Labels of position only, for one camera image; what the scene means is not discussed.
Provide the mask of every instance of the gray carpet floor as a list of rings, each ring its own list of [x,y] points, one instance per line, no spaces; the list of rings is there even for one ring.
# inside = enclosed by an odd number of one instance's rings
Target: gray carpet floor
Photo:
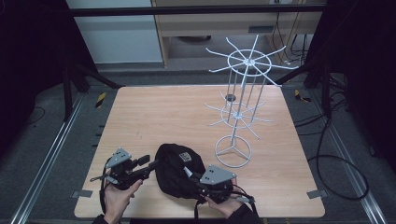
[[[196,56],[196,53],[193,54],[195,57],[188,54],[195,48],[202,50],[203,45],[211,43],[214,44],[213,48],[216,48],[216,43],[223,41],[223,39],[212,38],[211,41],[209,43],[183,43],[183,41],[176,40],[174,50],[178,50],[179,54],[177,52],[170,53],[170,63],[165,69],[143,69],[121,73],[104,72],[103,75],[119,84],[128,86],[225,84],[228,82],[228,74],[207,72],[207,69],[218,68],[219,64],[216,58],[208,60],[205,56]],[[184,45],[188,45],[189,49],[183,49]],[[178,64],[180,60],[177,57],[183,58],[182,64]],[[192,58],[194,63],[191,61],[186,63],[189,57]],[[190,63],[197,64],[199,62],[205,62],[205,66],[200,66],[200,69],[190,66]],[[287,73],[274,70],[272,76],[281,76],[282,74]],[[321,113],[315,103],[320,87],[305,90],[301,86],[301,79],[304,79],[304,75],[295,78],[282,88],[296,125],[304,122],[300,120],[313,118]],[[81,219],[74,216],[77,199],[71,198],[70,195],[74,190],[81,190],[82,188],[117,90],[112,90],[93,79],[89,79],[89,81],[92,86],[88,93],[77,93],[74,90],[74,99],[82,98],[80,110],[64,140],[56,162],[50,167],[49,175],[38,195],[27,223],[90,223],[92,221],[91,219]],[[313,102],[309,103],[296,99],[294,95],[296,89],[300,91],[303,97],[310,98]],[[102,92],[106,92],[106,98],[100,108],[95,108],[97,98]],[[332,104],[335,105],[343,100],[345,99],[342,94],[336,94],[333,97]],[[63,125],[63,118],[64,96],[62,85],[43,91],[36,97],[35,111],[11,146],[11,153],[1,161],[0,223],[9,223],[18,209]],[[324,124],[324,119],[319,119],[296,128],[308,159],[317,153],[320,132],[323,130]],[[341,136],[342,142],[353,160],[351,162],[367,177],[370,192],[386,219],[385,222],[377,223],[396,223],[396,213],[394,212],[396,211],[396,197],[394,196],[396,175],[390,170],[386,160],[370,155],[370,146],[353,115],[348,112],[347,104],[342,104],[334,109],[332,125]],[[336,145],[329,132],[324,134],[320,152],[321,154],[337,155]],[[326,189],[318,178],[315,161],[311,161],[309,164],[318,188]],[[336,192],[350,197],[357,196],[343,162],[322,159],[319,169],[326,184]],[[319,224],[375,223],[368,218],[367,211],[361,201],[352,202],[342,199],[334,193],[329,193],[328,197],[322,199],[326,209],[324,217],[315,219],[268,218],[265,221],[268,223]],[[133,223],[190,223],[190,220],[134,219]],[[219,223],[219,221],[212,220],[212,223]]]

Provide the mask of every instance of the black horizontal bar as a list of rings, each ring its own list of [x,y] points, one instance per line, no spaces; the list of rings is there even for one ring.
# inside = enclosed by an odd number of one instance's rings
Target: black horizontal bar
[[[219,14],[219,13],[258,13],[258,12],[315,12],[334,9],[326,4],[297,5],[242,5],[242,6],[196,6],[196,7],[116,7],[116,8],[76,8],[52,10],[55,15],[73,17],[141,16],[176,14]]]

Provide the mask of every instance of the person's hand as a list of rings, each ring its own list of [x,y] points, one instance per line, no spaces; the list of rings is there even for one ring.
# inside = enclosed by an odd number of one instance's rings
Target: person's hand
[[[118,223],[123,212],[129,204],[129,200],[134,197],[134,193],[143,184],[143,180],[137,180],[126,190],[120,190],[109,184],[105,189],[106,213],[105,221],[109,224]]]
[[[234,185],[236,185],[236,179],[231,180]],[[215,203],[209,197],[205,197],[206,201],[209,203],[209,207],[218,210],[221,212],[224,217],[227,219],[234,211],[238,210],[238,208],[243,204],[233,197],[238,197],[239,195],[232,194],[230,195],[230,199],[225,201],[224,203]]]

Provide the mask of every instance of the table top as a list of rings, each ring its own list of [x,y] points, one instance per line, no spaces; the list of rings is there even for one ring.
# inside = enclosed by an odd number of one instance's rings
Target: table top
[[[235,96],[240,92],[236,88]],[[132,159],[155,153],[163,143],[190,147],[203,159],[205,167],[217,165],[237,175],[238,186],[255,197],[260,217],[322,217],[320,198],[309,199],[308,191],[317,186],[291,120],[282,91],[276,86],[264,86],[255,118],[249,128],[237,129],[252,148],[251,160],[240,168],[224,166],[215,155],[215,145],[233,128],[221,120],[227,86],[155,86],[124,87],[116,96],[98,148],[92,160],[83,189],[92,190],[91,198],[78,198],[77,217],[96,217],[102,212],[99,203],[100,182],[90,179],[103,172],[106,160],[122,147]],[[252,87],[251,101],[259,99],[260,86]],[[241,157],[229,153],[222,160],[231,164]],[[161,192],[154,172],[135,194],[124,217],[192,218],[195,200],[178,199]],[[199,216],[221,217],[199,206]]]

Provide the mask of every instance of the black hat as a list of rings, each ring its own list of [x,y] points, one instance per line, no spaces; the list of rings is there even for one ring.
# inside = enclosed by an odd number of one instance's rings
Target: black hat
[[[160,189],[177,198],[196,199],[204,202],[200,190],[186,174],[187,167],[193,175],[202,176],[205,172],[201,157],[189,147],[177,144],[162,144],[155,155],[158,165],[155,168]]]

